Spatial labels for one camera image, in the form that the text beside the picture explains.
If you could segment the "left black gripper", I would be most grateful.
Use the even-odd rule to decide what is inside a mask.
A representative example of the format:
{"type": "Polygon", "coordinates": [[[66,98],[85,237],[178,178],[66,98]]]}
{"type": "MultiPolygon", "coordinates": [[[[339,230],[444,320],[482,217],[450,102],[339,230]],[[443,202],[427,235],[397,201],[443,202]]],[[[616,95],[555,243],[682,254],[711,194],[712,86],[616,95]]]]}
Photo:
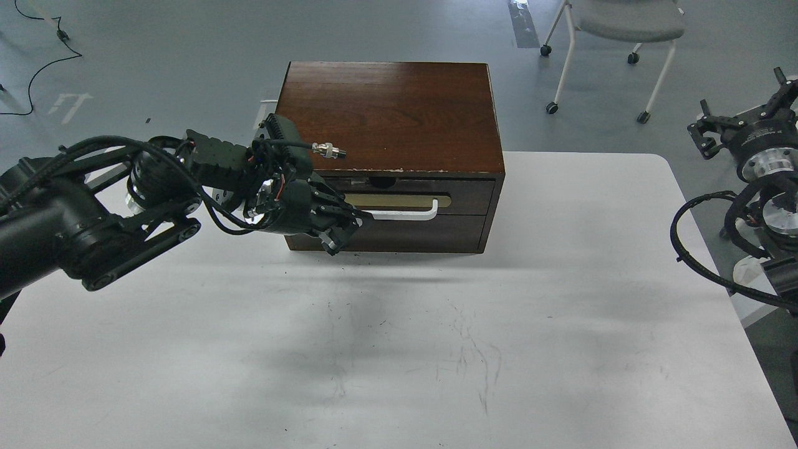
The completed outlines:
{"type": "Polygon", "coordinates": [[[275,113],[260,131],[248,146],[212,139],[212,220],[219,229],[305,234],[335,256],[364,223],[375,221],[314,171],[310,154],[335,158],[337,148],[305,142],[290,119],[275,113]]]}

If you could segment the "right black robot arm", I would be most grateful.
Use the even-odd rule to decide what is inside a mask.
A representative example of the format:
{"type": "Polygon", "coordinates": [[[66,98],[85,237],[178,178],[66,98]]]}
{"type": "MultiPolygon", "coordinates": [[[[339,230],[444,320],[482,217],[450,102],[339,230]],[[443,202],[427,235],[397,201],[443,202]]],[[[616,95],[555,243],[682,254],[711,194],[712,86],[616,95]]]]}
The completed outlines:
{"type": "Polygon", "coordinates": [[[736,175],[746,187],[715,191],[693,198],[676,212],[670,225],[670,241],[676,258],[693,272],[760,303],[797,310],[797,97],[795,77],[774,69],[779,88],[766,103],[733,116],[711,113],[702,100],[702,113],[687,131],[701,156],[709,160],[724,148],[736,162],[736,175]],[[699,263],[678,235],[678,223],[691,208],[713,199],[730,202],[721,234],[754,259],[774,293],[761,292],[722,278],[699,263]]]}

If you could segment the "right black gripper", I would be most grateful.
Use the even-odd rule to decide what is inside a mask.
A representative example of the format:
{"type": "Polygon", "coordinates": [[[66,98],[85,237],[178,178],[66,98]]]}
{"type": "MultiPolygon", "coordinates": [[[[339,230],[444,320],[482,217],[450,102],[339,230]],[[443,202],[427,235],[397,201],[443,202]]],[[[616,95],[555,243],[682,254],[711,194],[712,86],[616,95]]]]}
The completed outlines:
{"type": "MultiPolygon", "coordinates": [[[[796,80],[788,79],[780,67],[773,68],[780,85],[770,97],[770,118],[754,114],[755,122],[735,131],[726,146],[736,162],[736,175],[750,183],[777,171],[796,171],[796,113],[792,106],[797,97],[796,80]]],[[[722,147],[715,137],[736,129],[732,117],[713,115],[706,99],[701,99],[701,115],[687,125],[690,139],[705,160],[712,159],[722,147]]]]}

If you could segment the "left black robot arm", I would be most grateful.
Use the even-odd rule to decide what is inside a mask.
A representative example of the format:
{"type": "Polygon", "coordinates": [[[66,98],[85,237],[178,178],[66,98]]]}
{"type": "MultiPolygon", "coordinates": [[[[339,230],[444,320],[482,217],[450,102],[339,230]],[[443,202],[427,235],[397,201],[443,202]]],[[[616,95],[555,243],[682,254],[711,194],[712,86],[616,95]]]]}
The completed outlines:
{"type": "Polygon", "coordinates": [[[2,317],[23,288],[60,269],[89,292],[103,288],[200,230],[204,205],[231,235],[305,234],[337,254],[373,221],[317,174],[303,142],[274,113],[248,146],[187,130],[182,138],[91,137],[54,157],[23,157],[2,174],[2,317]]]}

